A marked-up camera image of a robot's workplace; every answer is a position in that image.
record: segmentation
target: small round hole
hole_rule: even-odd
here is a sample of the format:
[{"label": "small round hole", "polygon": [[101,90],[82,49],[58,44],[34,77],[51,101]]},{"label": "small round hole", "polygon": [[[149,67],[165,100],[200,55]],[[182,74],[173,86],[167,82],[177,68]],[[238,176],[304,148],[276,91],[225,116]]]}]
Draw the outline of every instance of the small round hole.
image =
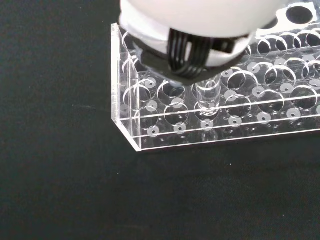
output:
[{"label": "small round hole", "polygon": [[286,11],[286,17],[293,24],[307,24],[313,19],[312,12],[303,6],[293,6]]},{"label": "small round hole", "polygon": [[258,44],[258,52],[261,55],[267,55],[270,53],[270,51],[270,46],[265,41],[262,41]]}]

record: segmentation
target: circular hole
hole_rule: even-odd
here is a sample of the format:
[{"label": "circular hole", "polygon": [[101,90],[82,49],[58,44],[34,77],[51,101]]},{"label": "circular hole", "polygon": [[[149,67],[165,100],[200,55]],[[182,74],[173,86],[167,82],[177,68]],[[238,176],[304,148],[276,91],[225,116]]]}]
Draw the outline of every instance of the circular hole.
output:
[{"label": "circular hole", "polygon": [[294,24],[307,24],[313,19],[312,12],[303,6],[293,6],[286,11],[286,17]]},{"label": "circular hole", "polygon": [[178,126],[185,123],[188,120],[189,113],[188,108],[183,103],[180,104],[180,108],[175,108],[173,106],[167,106],[164,110],[165,120],[173,125]]},{"label": "circular hole", "polygon": [[194,106],[194,114],[195,116],[202,122],[207,122],[207,121],[213,121],[217,118],[219,111],[218,110],[210,110],[207,108],[203,108],[199,105],[197,102]]},{"label": "circular hole", "polygon": [[297,39],[297,38],[295,37],[294,40],[293,40],[293,46],[294,46],[296,49],[300,49],[300,48],[301,48],[301,41],[300,41],[300,39]]},{"label": "circular hole", "polygon": [[282,95],[272,90],[266,90],[263,95],[258,97],[257,101],[268,102],[258,105],[263,112],[268,114],[278,113],[285,106]]},{"label": "circular hole", "polygon": [[270,51],[270,45],[267,42],[261,41],[258,44],[258,52],[260,53],[260,55],[267,55],[270,53]]},{"label": "circular hole", "polygon": [[320,46],[320,38],[315,34],[308,34],[306,36],[306,42],[309,44],[310,47],[318,47]]},{"label": "circular hole", "polygon": [[130,109],[137,111],[145,108],[152,98],[149,89],[143,85],[136,84],[128,88],[123,94],[123,103]]},{"label": "circular hole", "polygon": [[137,56],[128,58],[122,65],[122,71],[128,79],[140,79],[146,74],[147,69],[139,61]]},{"label": "circular hole", "polygon": [[164,85],[162,89],[164,94],[166,94],[170,98],[180,97],[185,92],[185,89],[183,87],[174,87],[170,84]]},{"label": "circular hole", "polygon": [[153,112],[148,111],[146,108],[139,110],[134,115],[136,118],[135,124],[142,129],[149,129],[157,124],[159,117],[153,116],[157,114],[158,112],[155,109]]},{"label": "circular hole", "polygon": [[227,107],[225,110],[228,114],[240,118],[244,118],[251,111],[251,102],[249,98],[242,95],[231,96],[227,99],[225,106]]},{"label": "circular hole", "polygon": [[158,88],[156,95],[161,103],[163,103],[166,106],[169,106],[173,103],[175,100],[180,100],[180,102],[175,102],[175,104],[183,103],[185,96],[186,96],[186,90],[183,86],[172,86],[170,83],[166,80],[163,81],[163,83]]},{"label": "circular hole", "polygon": [[267,25],[262,27],[262,30],[268,30],[274,28],[278,24],[279,20],[277,17],[275,17],[271,22],[269,22]]},{"label": "circular hole", "polygon": [[245,74],[236,74],[229,78],[227,87],[229,89],[239,89],[241,88],[246,82]]},{"label": "circular hole", "polygon": [[270,85],[277,79],[277,76],[277,71],[275,69],[272,69],[265,74],[264,81],[267,85]]},{"label": "circular hole", "polygon": [[287,51],[286,45],[282,41],[279,41],[279,40],[276,41],[276,48],[279,51]]},{"label": "circular hole", "polygon": [[302,110],[311,109],[318,102],[317,93],[307,86],[297,86],[291,93],[290,97],[297,98],[291,102],[294,106]]}]

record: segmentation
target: white spherical robot gripper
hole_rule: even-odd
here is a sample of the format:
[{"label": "white spherical robot gripper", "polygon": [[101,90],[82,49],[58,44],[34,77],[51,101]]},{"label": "white spherical robot gripper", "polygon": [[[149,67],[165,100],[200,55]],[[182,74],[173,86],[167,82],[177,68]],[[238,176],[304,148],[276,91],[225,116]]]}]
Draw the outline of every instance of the white spherical robot gripper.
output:
[{"label": "white spherical robot gripper", "polygon": [[141,63],[191,85],[237,64],[286,0],[121,0],[120,25]]}]

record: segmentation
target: black fabric surface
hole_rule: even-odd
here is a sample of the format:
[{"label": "black fabric surface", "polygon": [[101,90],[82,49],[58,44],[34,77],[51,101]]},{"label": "black fabric surface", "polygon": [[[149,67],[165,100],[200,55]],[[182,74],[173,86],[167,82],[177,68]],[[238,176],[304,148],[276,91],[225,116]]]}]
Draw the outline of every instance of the black fabric surface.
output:
[{"label": "black fabric surface", "polygon": [[1,2],[0,239],[320,239],[318,133],[134,151],[111,121],[119,13]]}]

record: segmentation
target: dark background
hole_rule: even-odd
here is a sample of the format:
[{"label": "dark background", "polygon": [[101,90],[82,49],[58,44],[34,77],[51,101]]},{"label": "dark background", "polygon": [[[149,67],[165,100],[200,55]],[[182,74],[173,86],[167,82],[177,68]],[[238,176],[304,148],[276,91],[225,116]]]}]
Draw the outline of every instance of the dark background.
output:
[{"label": "dark background", "polygon": [[0,239],[320,239],[318,133],[136,153],[118,0],[0,4]]}]

